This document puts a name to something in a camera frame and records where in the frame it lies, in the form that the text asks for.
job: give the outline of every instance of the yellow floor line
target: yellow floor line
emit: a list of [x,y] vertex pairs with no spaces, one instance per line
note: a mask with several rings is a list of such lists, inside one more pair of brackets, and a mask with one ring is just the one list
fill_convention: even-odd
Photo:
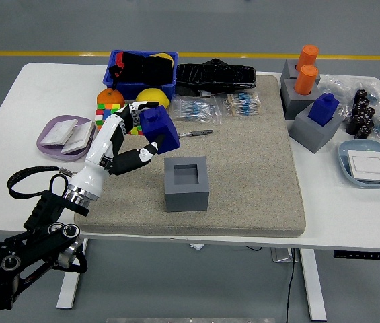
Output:
[[[180,57],[228,58],[228,59],[296,59],[299,54],[267,53],[267,52],[179,52]],[[66,52],[66,51],[9,51],[0,50],[0,56],[45,56],[45,57],[109,57],[110,52]],[[335,55],[320,54],[318,59],[342,59],[357,61],[380,61],[380,55]]]

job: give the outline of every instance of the yellow fruit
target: yellow fruit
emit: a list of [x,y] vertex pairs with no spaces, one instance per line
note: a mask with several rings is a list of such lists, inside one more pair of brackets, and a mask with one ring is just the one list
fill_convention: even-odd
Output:
[[172,67],[174,66],[174,59],[172,58],[172,56],[170,56],[166,52],[159,52],[158,54],[152,54],[150,56],[160,56],[160,57],[163,57],[164,59],[169,59],[172,61]]
[[160,106],[167,108],[170,104],[170,100],[167,98],[165,93],[160,89],[144,89],[136,97],[136,102],[139,101],[156,101]]

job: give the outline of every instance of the desk control panel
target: desk control panel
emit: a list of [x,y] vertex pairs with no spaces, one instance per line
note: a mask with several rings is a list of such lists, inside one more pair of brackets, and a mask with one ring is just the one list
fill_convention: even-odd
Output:
[[333,258],[380,260],[380,252],[335,250]]

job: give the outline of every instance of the black cable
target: black cable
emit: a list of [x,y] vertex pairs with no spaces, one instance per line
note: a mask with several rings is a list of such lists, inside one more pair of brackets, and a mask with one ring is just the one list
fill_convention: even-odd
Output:
[[62,175],[62,174],[55,174],[49,181],[49,192],[53,193],[53,186],[54,186],[54,180],[55,178],[57,177],[61,177],[64,179],[64,182],[65,182],[65,186],[64,186],[64,191],[62,193],[61,196],[64,196],[64,194],[66,193],[66,190],[67,190],[67,186],[69,185],[69,180],[67,179],[66,176]]
[[60,168],[58,166],[34,166],[25,168],[23,170],[20,170],[16,172],[14,175],[10,176],[9,180],[7,181],[7,188],[9,189],[9,194],[14,199],[30,199],[35,196],[42,195],[42,192],[37,193],[19,193],[14,191],[12,188],[15,186],[18,182],[22,181],[24,178],[33,175],[35,173],[41,173],[41,172],[48,172],[48,171],[57,171]]
[[285,323],[289,323],[290,290],[291,290],[291,282],[293,281],[293,276],[295,274],[295,263],[296,263],[296,250],[295,249],[291,249],[291,256],[293,257],[293,269],[291,270],[289,292],[287,293],[287,318],[285,320]]
[[254,251],[260,251],[261,249],[263,249],[263,247],[260,247],[259,249],[254,249],[254,248],[251,248],[251,247],[248,247],[248,246],[246,246],[246,248],[254,250]]

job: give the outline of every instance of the plastic bag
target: plastic bag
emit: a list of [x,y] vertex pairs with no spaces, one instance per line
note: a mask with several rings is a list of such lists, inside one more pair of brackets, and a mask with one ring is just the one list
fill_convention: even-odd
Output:
[[223,114],[229,116],[255,116],[261,112],[262,103],[255,91],[234,92],[214,97]]
[[221,124],[222,114],[213,98],[174,95],[169,107],[171,119]]
[[345,122],[350,120],[356,92],[364,89],[368,94],[369,106],[375,109],[372,117],[373,134],[368,137],[380,139],[380,81],[374,77],[346,75],[322,75],[318,89],[323,93],[333,93],[339,100],[338,111]]

